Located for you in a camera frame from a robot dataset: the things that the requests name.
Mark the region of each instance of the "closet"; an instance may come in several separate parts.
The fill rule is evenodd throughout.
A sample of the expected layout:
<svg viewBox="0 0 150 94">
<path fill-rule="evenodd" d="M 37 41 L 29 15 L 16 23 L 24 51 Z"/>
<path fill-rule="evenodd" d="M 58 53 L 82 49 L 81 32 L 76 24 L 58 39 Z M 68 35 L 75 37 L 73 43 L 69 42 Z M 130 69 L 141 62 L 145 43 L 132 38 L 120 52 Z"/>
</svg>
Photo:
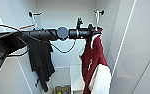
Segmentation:
<svg viewBox="0 0 150 94">
<path fill-rule="evenodd" d="M 94 11 L 104 10 L 98 26 L 103 28 L 101 42 L 111 70 L 109 94 L 150 94 L 150 0 L 0 0 L 0 24 L 21 28 L 35 24 L 36 29 L 75 29 L 77 18 L 84 24 L 96 25 Z M 1 28 L 0 32 L 14 32 Z M 51 41 L 62 51 L 69 50 L 73 39 Z M 51 60 L 55 68 L 47 82 L 48 92 L 37 83 L 28 54 L 9 57 L 0 69 L 0 94 L 53 94 L 56 86 L 69 85 L 71 93 L 84 88 L 79 53 L 85 40 L 76 40 L 69 53 L 53 48 Z M 13 54 L 22 53 L 26 48 Z"/>
</svg>

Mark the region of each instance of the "wire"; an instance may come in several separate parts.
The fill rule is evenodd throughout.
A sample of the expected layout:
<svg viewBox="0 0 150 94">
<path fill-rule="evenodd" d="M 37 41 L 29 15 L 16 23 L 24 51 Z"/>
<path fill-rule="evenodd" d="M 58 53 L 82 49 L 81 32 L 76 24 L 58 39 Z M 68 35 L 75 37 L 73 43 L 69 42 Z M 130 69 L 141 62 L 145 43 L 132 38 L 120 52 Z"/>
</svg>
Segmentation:
<svg viewBox="0 0 150 94">
<path fill-rule="evenodd" d="M 10 29 L 16 30 L 16 31 L 18 31 L 18 32 L 21 32 L 21 30 L 19 30 L 19 29 L 17 29 L 17 28 L 14 28 L 14 27 L 11 27 L 11 26 L 7 26 L 7 25 L 0 25 L 0 27 L 6 27 L 6 28 L 10 28 Z M 73 45 L 72 45 L 72 47 L 71 47 L 69 50 L 67 50 L 67 51 L 61 51 L 58 47 L 56 47 L 55 45 L 51 44 L 50 42 L 43 41 L 43 40 L 39 40 L 39 39 L 37 39 L 37 38 L 35 38 L 35 37 L 33 37 L 33 36 L 29 35 L 29 34 L 26 34 L 26 33 L 23 33 L 23 34 L 25 34 L 26 36 L 28 36 L 28 37 L 30 37 L 30 38 L 36 40 L 36 41 L 44 42 L 44 43 L 50 44 L 50 45 L 52 45 L 54 48 L 56 48 L 56 49 L 57 49 L 59 52 L 61 52 L 61 53 L 68 53 L 68 52 L 70 52 L 70 51 L 74 48 L 75 43 L 76 43 L 76 40 L 75 40 L 74 43 L 73 43 Z M 26 44 L 26 42 L 25 42 L 23 39 L 21 39 L 21 38 L 19 38 L 19 37 L 18 37 L 18 39 L 20 39 L 24 44 Z"/>
<path fill-rule="evenodd" d="M 61 53 L 68 53 L 68 52 L 70 52 L 70 51 L 74 48 L 74 46 L 75 46 L 75 44 L 76 44 L 76 40 L 75 40 L 74 43 L 73 43 L 73 45 L 72 45 L 72 47 L 71 47 L 69 50 L 67 50 L 67 51 L 61 51 L 58 47 L 56 47 L 55 45 L 51 44 L 50 42 L 37 39 L 37 38 L 35 38 L 35 37 L 33 37 L 33 36 L 29 35 L 29 34 L 26 34 L 26 33 L 24 33 L 24 32 L 22 32 L 22 33 L 25 34 L 25 35 L 27 35 L 28 37 L 30 37 L 30 38 L 36 40 L 36 41 L 44 42 L 44 43 L 47 43 L 47 44 L 49 44 L 49 45 L 52 45 L 54 48 L 56 48 L 56 49 L 57 49 L 59 52 L 61 52 Z"/>
<path fill-rule="evenodd" d="M 22 53 L 20 55 L 8 55 L 8 56 L 4 56 L 4 57 L 23 56 L 23 55 L 25 55 L 30 50 L 28 44 L 23 39 L 21 39 L 18 36 L 16 36 L 16 37 L 27 46 L 27 51 L 25 51 L 24 53 Z"/>
<path fill-rule="evenodd" d="M 6 27 L 6 28 L 10 28 L 10 29 L 13 29 L 13 30 L 16 30 L 16 31 L 19 31 L 19 32 L 20 32 L 20 30 L 19 30 L 19 29 L 16 29 L 16 28 L 11 27 L 11 26 L 7 26 L 7 25 L 0 25 L 0 27 Z"/>
</svg>

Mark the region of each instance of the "red jacket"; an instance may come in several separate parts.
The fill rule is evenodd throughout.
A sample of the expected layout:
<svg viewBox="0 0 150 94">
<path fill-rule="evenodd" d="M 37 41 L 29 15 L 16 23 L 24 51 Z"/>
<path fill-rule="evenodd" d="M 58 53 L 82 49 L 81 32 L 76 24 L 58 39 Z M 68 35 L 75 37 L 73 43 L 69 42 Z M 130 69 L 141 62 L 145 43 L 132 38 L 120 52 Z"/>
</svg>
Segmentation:
<svg viewBox="0 0 150 94">
<path fill-rule="evenodd" d="M 93 49 L 91 49 L 91 40 L 88 40 L 88 42 L 85 45 L 84 53 L 81 56 L 82 59 L 82 76 L 85 82 L 85 88 L 83 91 L 83 94 L 91 94 L 91 91 L 89 90 L 88 86 L 90 84 L 92 74 L 95 71 L 95 68 L 99 64 L 103 64 L 105 66 L 107 65 L 107 62 L 105 60 L 105 57 L 103 55 L 103 48 L 101 44 L 100 37 L 101 35 L 97 36 L 93 43 Z"/>
</svg>

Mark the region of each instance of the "hanging clothes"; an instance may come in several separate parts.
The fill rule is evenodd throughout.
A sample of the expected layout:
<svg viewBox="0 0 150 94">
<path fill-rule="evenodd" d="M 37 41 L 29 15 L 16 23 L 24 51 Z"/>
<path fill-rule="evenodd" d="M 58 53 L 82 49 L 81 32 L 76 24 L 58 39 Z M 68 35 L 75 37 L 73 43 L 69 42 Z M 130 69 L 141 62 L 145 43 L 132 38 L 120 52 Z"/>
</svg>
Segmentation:
<svg viewBox="0 0 150 94">
<path fill-rule="evenodd" d="M 94 35 L 87 41 L 81 56 L 85 82 L 83 94 L 109 94 L 111 74 L 103 55 L 100 36 Z"/>
<path fill-rule="evenodd" d="M 52 47 L 49 44 L 38 41 L 29 42 L 28 45 L 30 47 L 29 59 L 31 69 L 36 71 L 42 88 L 47 92 L 46 82 L 49 81 L 49 77 L 55 72 L 51 61 Z"/>
</svg>

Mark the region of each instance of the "white sleeve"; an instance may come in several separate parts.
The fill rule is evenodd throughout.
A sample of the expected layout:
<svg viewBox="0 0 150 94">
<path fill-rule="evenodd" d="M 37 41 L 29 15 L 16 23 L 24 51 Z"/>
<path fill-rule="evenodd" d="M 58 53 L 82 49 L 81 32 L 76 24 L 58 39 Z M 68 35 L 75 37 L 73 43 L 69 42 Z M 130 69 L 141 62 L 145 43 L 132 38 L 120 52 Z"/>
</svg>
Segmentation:
<svg viewBox="0 0 150 94">
<path fill-rule="evenodd" d="M 89 84 L 91 94 L 109 94 L 110 83 L 110 69 L 105 65 L 99 64 Z"/>
</svg>

